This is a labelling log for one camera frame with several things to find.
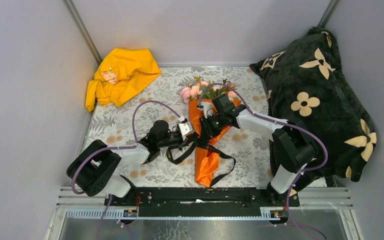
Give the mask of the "orange wrapping paper sheet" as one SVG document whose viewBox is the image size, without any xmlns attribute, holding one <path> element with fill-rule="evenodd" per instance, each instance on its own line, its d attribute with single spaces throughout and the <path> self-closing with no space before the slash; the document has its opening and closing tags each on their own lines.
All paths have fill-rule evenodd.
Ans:
<svg viewBox="0 0 384 240">
<path fill-rule="evenodd" d="M 198 101 L 192 100 L 188 106 L 189 121 L 192 123 L 195 132 L 201 133 L 200 118 L 204 113 L 197 108 Z M 219 161 L 222 157 L 219 153 L 206 148 L 195 150 L 195 181 L 198 184 L 211 187 L 216 181 L 222 179 L 224 174 L 214 177 L 214 173 L 219 169 Z"/>
</svg>

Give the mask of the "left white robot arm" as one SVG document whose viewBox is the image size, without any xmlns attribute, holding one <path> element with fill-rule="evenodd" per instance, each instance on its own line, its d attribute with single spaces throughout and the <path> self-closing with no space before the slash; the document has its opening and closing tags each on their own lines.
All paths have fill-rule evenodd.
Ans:
<svg viewBox="0 0 384 240">
<path fill-rule="evenodd" d="M 115 196 L 124 206 L 135 200 L 134 185 L 115 173 L 119 165 L 142 165 L 157 158 L 163 148 L 182 149 L 199 138 L 193 125 L 183 119 L 172 129 L 164 120 L 153 123 L 148 133 L 134 145 L 108 146 L 94 140 L 67 168 L 71 190 L 76 195 Z"/>
</svg>

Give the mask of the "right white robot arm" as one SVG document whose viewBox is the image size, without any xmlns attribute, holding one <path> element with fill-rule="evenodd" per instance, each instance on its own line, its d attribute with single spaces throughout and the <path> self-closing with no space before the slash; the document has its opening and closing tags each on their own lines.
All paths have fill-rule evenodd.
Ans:
<svg viewBox="0 0 384 240">
<path fill-rule="evenodd" d="M 218 136 L 226 127 L 249 130 L 270 140 L 275 173 L 266 198 L 273 206 L 279 206 L 287 199 L 286 192 L 295 178 L 318 154 L 315 139 L 301 121 L 291 122 L 254 113 L 244 104 L 234 105 L 225 94 L 211 102 L 199 102 L 196 107 L 204 114 L 200 118 L 202 142 Z"/>
</svg>

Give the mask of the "pink fake flower stem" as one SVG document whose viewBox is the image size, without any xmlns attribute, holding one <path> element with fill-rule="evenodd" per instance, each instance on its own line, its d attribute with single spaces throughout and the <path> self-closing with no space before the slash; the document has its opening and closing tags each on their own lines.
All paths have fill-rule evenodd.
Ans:
<svg viewBox="0 0 384 240">
<path fill-rule="evenodd" d="M 201 86 L 200 85 L 191 85 L 184 87 L 179 95 L 184 103 L 189 103 L 190 101 L 197 100 L 201 95 Z"/>
</svg>

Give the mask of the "pink fake flower bunch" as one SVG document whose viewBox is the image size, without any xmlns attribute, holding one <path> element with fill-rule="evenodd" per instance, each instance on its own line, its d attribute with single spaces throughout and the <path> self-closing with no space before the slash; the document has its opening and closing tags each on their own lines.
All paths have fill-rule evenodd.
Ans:
<svg viewBox="0 0 384 240">
<path fill-rule="evenodd" d="M 239 96 L 230 89 L 230 88 L 232 88 L 233 90 L 236 90 L 237 86 L 227 79 L 223 79 L 221 82 L 222 84 L 225 84 L 227 86 L 213 85 L 213 86 L 209 87 L 205 92 L 204 92 L 204 88 L 210 84 L 214 84 L 215 82 L 210 81 L 210 80 L 206 81 L 206 80 L 204 80 L 204 78 L 202 76 L 195 76 L 194 81 L 195 81 L 195 83 L 190 84 L 189 87 L 195 86 L 195 85 L 200 85 L 200 90 L 202 92 L 201 92 L 198 99 L 200 99 L 200 97 L 202 97 L 202 99 L 213 100 L 222 94 L 226 94 L 231 101 L 238 101 L 240 99 Z"/>
</svg>

